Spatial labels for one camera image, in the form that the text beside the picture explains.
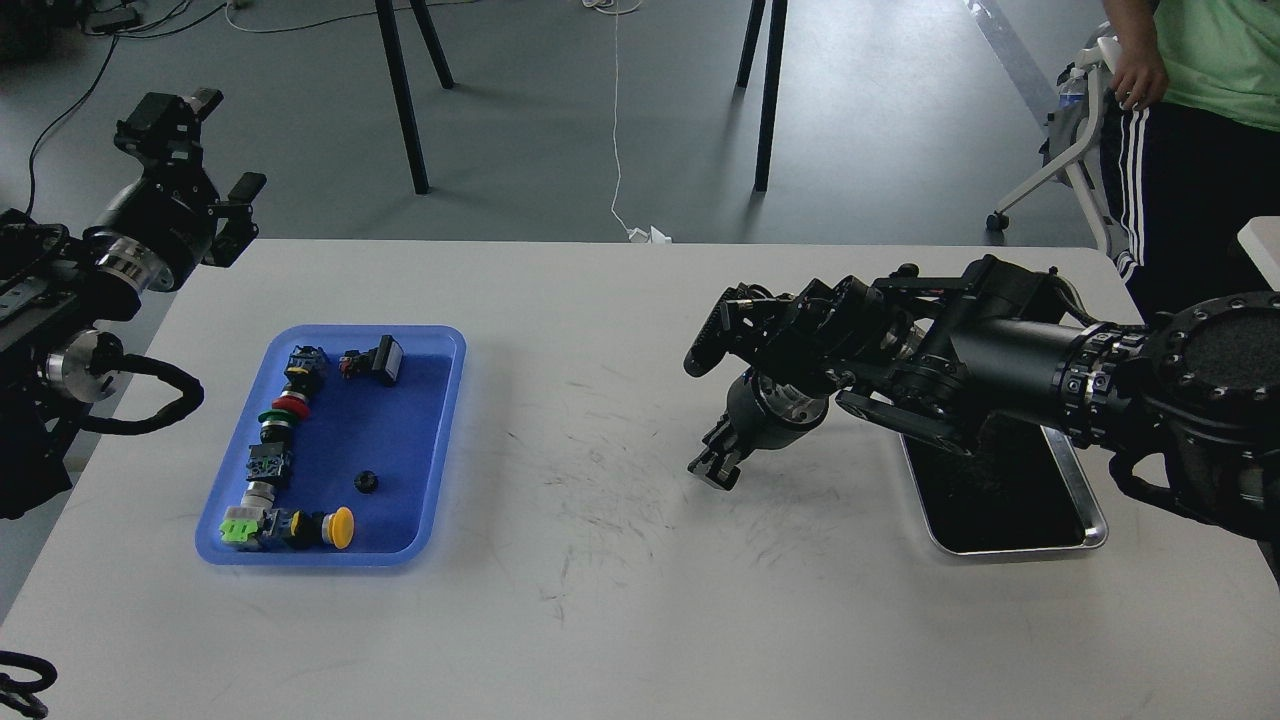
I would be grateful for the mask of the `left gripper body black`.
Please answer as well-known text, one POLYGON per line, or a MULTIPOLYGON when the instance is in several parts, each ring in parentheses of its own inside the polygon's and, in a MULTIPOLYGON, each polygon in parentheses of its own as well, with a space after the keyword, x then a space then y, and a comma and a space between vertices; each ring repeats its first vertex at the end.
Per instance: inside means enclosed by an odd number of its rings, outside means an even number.
POLYGON ((88 283, 104 293, 179 290, 212 243, 218 200, 205 170, 145 172, 87 231, 105 247, 88 283))

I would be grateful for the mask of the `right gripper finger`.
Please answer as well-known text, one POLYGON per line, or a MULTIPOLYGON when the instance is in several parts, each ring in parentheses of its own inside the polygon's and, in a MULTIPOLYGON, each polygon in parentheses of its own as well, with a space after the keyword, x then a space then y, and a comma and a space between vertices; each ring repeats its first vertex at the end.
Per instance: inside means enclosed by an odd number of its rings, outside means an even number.
POLYGON ((705 447, 705 483, 713 488, 731 491, 741 475, 740 465, 755 452, 755 447, 746 445, 705 447))
POLYGON ((739 477, 739 434, 728 418, 721 418, 701 439, 701 451, 687 465, 699 477, 739 477))

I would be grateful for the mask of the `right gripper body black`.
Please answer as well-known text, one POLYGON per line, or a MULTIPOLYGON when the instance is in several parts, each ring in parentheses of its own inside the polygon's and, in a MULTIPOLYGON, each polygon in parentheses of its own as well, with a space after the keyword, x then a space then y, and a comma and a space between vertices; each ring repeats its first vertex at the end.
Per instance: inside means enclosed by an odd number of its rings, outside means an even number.
POLYGON ((812 397, 749 369, 727 392, 728 447, 741 456, 785 448, 819 427, 828 411, 828 396, 812 397))

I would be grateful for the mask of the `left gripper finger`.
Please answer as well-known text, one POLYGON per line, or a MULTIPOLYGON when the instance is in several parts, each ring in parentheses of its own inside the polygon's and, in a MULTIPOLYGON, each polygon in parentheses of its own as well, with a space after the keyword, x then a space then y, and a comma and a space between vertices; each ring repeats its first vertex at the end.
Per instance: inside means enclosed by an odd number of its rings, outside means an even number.
POLYGON ((218 88, 197 88, 192 96, 146 94, 129 117, 116 123, 113 137, 115 147, 143 168, 134 184, 210 186, 200 136, 204 120, 223 99, 218 88))
POLYGON ((252 202, 266 182, 265 174, 246 172, 225 199, 209 206, 207 214, 215 224, 223 224, 201 260, 204 265, 228 268, 257 238, 252 202))

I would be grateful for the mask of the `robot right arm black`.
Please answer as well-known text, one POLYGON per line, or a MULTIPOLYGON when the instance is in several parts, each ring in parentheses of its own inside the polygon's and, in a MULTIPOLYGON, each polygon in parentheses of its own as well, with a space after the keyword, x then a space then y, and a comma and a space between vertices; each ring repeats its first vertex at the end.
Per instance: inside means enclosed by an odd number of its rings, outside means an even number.
POLYGON ((927 278, 913 264, 774 295, 737 284, 684 360, 748 369, 689 470, 732 489, 758 450, 785 448, 831 406, 975 456, 995 415, 1111 452, 1130 498, 1277 542, 1277 293, 1231 293, 1149 325, 1089 315, 1056 270, 986 255, 927 278))

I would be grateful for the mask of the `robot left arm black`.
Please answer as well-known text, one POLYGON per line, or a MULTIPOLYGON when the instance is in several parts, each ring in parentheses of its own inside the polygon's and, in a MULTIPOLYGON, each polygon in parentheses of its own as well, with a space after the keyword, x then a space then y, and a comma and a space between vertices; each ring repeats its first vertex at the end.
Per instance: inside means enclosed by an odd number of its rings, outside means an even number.
POLYGON ((65 456, 81 432, 148 434, 202 404, 196 378, 128 354, 99 323, 133 319, 147 291, 178 291, 202 264, 229 266, 257 237, 252 204, 265 176, 247 172, 220 195, 204 169, 202 126, 221 100, 216 88, 146 94, 114 135, 141 176, 84 233, 4 211, 5 519, 72 487, 65 456))

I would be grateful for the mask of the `person's hand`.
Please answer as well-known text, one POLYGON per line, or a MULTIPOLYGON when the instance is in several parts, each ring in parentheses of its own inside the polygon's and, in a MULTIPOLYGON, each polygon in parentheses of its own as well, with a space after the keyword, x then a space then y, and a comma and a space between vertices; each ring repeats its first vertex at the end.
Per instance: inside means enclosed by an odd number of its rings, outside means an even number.
POLYGON ((1124 111, 1140 111, 1164 100, 1169 73, 1151 37, 1119 37, 1120 56, 1114 70, 1111 90, 1124 111))

